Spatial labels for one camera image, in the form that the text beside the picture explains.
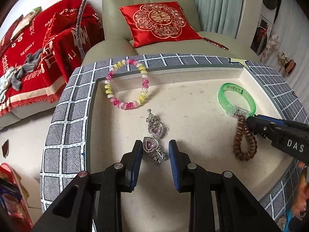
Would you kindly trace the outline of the person right hand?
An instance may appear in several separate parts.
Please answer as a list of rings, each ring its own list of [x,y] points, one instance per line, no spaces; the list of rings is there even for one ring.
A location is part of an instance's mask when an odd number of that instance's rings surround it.
[[[302,220],[305,216],[305,211],[307,208],[306,201],[308,200],[308,183],[306,181],[307,166],[302,161],[300,161],[297,166],[299,168],[302,168],[303,170],[299,179],[296,196],[292,205],[292,213],[296,218]]]

